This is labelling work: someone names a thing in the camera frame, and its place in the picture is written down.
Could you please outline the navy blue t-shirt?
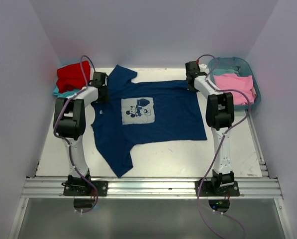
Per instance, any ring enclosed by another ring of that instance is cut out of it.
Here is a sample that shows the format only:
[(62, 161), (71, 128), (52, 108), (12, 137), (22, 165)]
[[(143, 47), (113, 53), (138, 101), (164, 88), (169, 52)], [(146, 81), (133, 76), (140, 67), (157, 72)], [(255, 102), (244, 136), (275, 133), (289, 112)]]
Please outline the navy blue t-shirt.
[(134, 83), (136, 71), (116, 65), (108, 76), (108, 101), (92, 102), (98, 152), (120, 178), (133, 168), (133, 146), (206, 140), (197, 94), (184, 80)]

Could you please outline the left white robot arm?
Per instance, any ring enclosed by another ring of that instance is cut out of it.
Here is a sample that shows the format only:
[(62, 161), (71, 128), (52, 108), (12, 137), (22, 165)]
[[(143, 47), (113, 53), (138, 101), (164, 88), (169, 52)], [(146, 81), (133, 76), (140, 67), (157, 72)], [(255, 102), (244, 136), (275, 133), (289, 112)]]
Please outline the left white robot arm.
[(89, 84), (77, 93), (58, 98), (54, 110), (53, 133), (63, 141), (70, 162), (69, 178), (79, 179), (75, 190), (85, 196), (93, 188), (88, 180), (89, 167), (85, 160), (83, 135), (86, 130), (85, 108), (93, 102), (108, 101), (108, 75), (94, 72)]

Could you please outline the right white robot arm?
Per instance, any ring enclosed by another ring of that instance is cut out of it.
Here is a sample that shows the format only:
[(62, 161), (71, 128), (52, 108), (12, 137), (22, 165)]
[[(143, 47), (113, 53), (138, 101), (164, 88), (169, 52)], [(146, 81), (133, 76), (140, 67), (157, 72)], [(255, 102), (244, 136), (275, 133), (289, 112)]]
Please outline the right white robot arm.
[(230, 159), (230, 132), (234, 122), (233, 95), (220, 90), (211, 82), (196, 61), (185, 64), (188, 89), (200, 92), (207, 99), (206, 123), (210, 127), (215, 156), (212, 163), (212, 177), (202, 184), (202, 190), (211, 189), (215, 195), (223, 195), (234, 184), (234, 173)]

